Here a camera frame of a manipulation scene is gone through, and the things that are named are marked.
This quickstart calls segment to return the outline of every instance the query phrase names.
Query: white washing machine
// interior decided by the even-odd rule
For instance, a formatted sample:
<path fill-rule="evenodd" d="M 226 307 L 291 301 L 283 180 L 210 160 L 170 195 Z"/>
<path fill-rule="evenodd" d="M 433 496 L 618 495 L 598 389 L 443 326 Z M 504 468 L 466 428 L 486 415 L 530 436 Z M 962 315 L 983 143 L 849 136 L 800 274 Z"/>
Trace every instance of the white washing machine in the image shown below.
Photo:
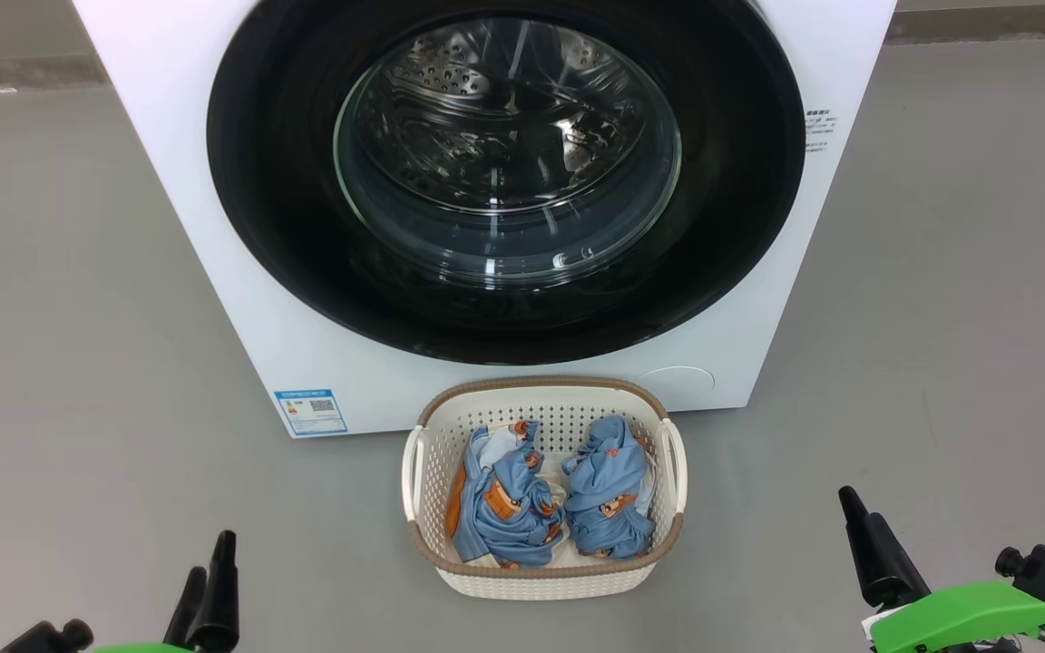
<path fill-rule="evenodd" d="M 749 400 L 895 0 L 74 0 L 293 437 Z"/>

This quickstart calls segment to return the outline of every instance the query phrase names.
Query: white plastic basket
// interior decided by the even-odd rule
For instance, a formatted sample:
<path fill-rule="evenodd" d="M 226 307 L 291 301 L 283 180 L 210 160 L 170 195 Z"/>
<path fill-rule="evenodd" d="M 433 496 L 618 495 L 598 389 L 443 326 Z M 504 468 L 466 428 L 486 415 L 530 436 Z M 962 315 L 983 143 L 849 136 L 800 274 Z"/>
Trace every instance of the white plastic basket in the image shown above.
<path fill-rule="evenodd" d="M 656 491 L 648 515 L 655 523 L 650 553 L 624 562 L 583 567 L 498 569 L 464 565 L 446 533 L 446 506 L 465 445 L 482 424 L 538 419 L 535 446 L 570 456 L 588 426 L 622 414 L 636 434 L 650 436 Z M 402 507 L 410 536 L 449 586 L 481 599 L 552 601 L 619 594 L 648 578 L 679 537 L 688 502 L 688 460 L 679 430 L 664 405 L 634 383 L 578 376 L 477 381 L 446 390 L 422 413 L 402 454 Z"/>

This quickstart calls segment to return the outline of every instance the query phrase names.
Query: washing machine door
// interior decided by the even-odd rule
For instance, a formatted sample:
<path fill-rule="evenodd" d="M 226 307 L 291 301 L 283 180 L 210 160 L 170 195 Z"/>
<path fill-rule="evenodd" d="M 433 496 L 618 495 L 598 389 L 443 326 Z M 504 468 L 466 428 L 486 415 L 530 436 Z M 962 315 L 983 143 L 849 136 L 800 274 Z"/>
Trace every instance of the washing machine door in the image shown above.
<path fill-rule="evenodd" d="M 477 364 L 629 347 L 781 230 L 800 93 L 743 0 L 264 0 L 219 66 L 212 179 L 285 288 Z"/>

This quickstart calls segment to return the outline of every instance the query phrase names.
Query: concrete floor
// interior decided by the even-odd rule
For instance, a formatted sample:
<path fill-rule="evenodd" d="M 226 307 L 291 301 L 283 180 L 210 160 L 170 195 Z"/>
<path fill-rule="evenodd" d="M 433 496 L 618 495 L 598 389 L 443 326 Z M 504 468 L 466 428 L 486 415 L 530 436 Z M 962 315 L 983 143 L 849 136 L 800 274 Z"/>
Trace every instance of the concrete floor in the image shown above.
<path fill-rule="evenodd" d="M 285 437 L 113 93 L 0 96 L 0 648 L 158 639 L 233 529 L 245 652 L 839 652 L 838 486 L 934 587 L 1045 542 L 1045 42 L 883 51 L 752 404 L 678 421 L 684 534 L 637 590 L 454 594 L 402 435 Z"/>

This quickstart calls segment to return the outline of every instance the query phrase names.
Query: white handle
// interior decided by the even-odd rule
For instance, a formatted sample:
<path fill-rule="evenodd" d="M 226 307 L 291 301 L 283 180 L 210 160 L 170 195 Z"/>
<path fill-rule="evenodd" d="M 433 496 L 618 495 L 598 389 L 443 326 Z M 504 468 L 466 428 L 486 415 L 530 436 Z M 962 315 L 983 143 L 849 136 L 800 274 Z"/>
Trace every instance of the white handle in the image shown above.
<path fill-rule="evenodd" d="M 424 426 L 415 426 L 410 432 L 405 450 L 402 451 L 402 509 L 405 510 L 407 521 L 417 520 L 418 508 L 422 503 L 417 481 L 422 477 L 423 430 Z"/>
<path fill-rule="evenodd" d="M 688 456 L 684 454 L 684 441 L 679 439 L 676 424 L 665 418 L 664 426 L 668 426 L 668 439 L 671 441 L 672 470 L 676 472 L 676 513 L 680 513 L 688 505 Z"/>

